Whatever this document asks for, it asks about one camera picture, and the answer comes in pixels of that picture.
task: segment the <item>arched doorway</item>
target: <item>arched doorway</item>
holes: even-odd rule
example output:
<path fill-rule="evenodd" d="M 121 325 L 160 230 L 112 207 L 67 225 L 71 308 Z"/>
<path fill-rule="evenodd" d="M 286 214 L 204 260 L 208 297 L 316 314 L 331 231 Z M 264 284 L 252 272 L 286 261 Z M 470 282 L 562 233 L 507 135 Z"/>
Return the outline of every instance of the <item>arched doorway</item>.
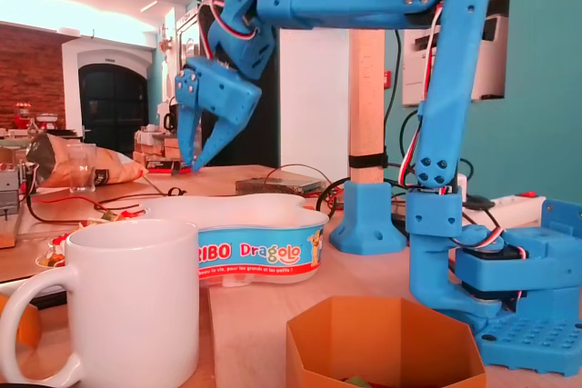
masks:
<path fill-rule="evenodd" d="M 131 155 L 134 133 L 147 124 L 147 81 L 125 67 L 91 64 L 79 68 L 85 141 Z"/>

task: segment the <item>white mug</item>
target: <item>white mug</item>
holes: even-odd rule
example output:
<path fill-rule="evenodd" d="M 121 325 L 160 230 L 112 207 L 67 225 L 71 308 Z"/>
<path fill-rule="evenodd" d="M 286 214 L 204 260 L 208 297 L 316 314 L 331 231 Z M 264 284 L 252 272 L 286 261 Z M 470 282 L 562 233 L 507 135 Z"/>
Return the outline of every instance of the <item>white mug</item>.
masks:
<path fill-rule="evenodd" d="M 198 361 L 198 244 L 193 224 L 134 220 L 72 233 L 66 266 L 12 294 L 0 319 L 0 371 L 10 383 L 84 388 L 176 388 Z M 26 305 L 46 287 L 67 290 L 72 354 L 43 381 L 16 361 Z"/>

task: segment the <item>red switch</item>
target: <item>red switch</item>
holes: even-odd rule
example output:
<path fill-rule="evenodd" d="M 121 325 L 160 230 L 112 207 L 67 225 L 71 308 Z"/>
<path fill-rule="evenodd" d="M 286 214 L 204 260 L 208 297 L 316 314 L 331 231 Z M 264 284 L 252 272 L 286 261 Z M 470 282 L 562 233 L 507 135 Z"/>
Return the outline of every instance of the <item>red switch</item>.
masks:
<path fill-rule="evenodd" d="M 392 80 L 392 75 L 389 71 L 384 72 L 384 89 L 390 88 L 390 81 Z"/>
<path fill-rule="evenodd" d="M 517 194 L 517 197 L 528 197 L 530 199 L 533 199 L 533 198 L 537 197 L 537 194 L 535 191 L 528 191 L 526 193 Z"/>

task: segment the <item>wooden pole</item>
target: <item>wooden pole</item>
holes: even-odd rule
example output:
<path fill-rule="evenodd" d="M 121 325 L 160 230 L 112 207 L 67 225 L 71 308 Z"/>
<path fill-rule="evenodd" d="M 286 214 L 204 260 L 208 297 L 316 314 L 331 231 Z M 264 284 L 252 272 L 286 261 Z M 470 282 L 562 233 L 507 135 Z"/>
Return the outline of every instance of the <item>wooden pole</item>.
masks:
<path fill-rule="evenodd" d="M 384 30 L 352 30 L 349 35 L 349 149 L 351 155 L 384 151 Z M 384 169 L 350 168 L 359 184 L 380 183 Z"/>

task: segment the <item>cartoon character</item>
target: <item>cartoon character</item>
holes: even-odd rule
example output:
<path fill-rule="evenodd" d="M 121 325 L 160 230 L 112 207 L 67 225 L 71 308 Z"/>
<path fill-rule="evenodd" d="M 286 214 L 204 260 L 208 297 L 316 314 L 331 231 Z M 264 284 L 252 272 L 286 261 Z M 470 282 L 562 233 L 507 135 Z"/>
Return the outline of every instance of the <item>cartoon character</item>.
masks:
<path fill-rule="evenodd" d="M 309 237 L 311 242 L 311 266 L 315 267 L 321 263 L 321 249 L 323 248 L 324 231 L 319 230 L 313 236 Z"/>

